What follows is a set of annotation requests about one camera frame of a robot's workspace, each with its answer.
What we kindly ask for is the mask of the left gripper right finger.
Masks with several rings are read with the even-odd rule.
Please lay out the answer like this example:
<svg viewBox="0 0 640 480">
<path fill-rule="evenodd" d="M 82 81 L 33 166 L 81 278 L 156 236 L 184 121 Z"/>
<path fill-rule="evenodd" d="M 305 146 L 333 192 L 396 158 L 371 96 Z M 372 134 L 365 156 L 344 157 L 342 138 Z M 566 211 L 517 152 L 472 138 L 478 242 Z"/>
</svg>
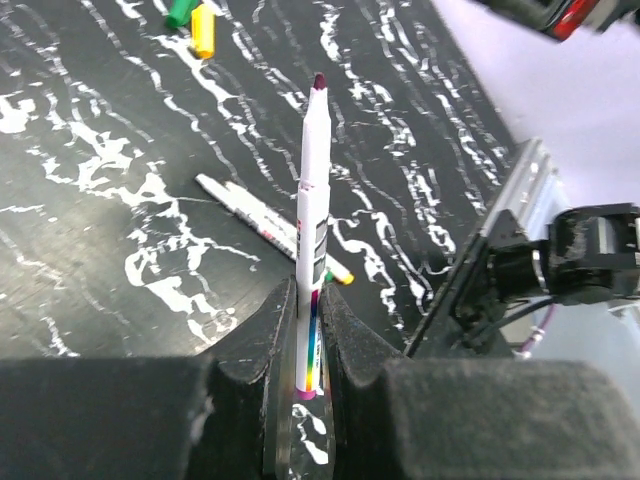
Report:
<svg viewBox="0 0 640 480">
<path fill-rule="evenodd" d="M 639 426 L 584 363 L 402 355 L 321 299 L 338 479 L 635 479 Z"/>
</svg>

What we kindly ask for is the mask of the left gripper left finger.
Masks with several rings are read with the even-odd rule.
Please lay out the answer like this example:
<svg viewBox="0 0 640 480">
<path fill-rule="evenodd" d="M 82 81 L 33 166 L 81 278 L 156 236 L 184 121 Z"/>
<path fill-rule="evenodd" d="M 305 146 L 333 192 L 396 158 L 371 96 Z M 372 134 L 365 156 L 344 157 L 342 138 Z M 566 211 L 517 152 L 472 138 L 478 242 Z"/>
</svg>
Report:
<svg viewBox="0 0 640 480">
<path fill-rule="evenodd" d="M 1 364 L 5 479 L 284 479 L 293 279 L 194 356 Z"/>
</svg>

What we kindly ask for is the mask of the white pen pink tip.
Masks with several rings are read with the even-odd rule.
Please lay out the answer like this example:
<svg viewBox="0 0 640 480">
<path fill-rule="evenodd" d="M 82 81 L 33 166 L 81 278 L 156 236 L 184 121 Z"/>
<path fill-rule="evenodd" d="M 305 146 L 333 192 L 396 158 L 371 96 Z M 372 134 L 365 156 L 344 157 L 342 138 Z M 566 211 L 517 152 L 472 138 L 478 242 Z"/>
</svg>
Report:
<svg viewBox="0 0 640 480">
<path fill-rule="evenodd" d="M 320 379 L 318 309 L 325 278 L 330 156 L 327 81 L 318 73 L 303 119 L 297 192 L 295 389 L 302 400 L 315 397 Z"/>
</svg>

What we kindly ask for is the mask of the green pen cap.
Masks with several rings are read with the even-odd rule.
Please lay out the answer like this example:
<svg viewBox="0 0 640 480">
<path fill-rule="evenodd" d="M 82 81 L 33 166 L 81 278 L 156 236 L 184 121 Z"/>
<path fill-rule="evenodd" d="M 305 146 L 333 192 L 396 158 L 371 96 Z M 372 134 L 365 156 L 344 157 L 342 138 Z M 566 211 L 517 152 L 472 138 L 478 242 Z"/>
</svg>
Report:
<svg viewBox="0 0 640 480">
<path fill-rule="evenodd" d="M 190 21 L 191 14 L 198 5 L 198 0 L 174 0 L 166 15 L 166 26 L 171 29 L 185 26 Z"/>
</svg>

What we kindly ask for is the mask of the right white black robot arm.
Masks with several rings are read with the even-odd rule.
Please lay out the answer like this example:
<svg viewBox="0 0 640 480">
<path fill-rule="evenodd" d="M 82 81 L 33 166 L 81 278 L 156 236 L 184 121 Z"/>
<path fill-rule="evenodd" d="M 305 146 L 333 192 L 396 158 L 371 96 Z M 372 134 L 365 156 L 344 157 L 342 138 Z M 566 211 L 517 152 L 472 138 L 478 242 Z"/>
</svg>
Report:
<svg viewBox="0 0 640 480">
<path fill-rule="evenodd" d="M 639 207 L 584 206 L 558 214 L 545 239 L 493 247 L 490 284 L 504 301 L 547 295 L 564 305 L 639 295 Z"/>
</svg>

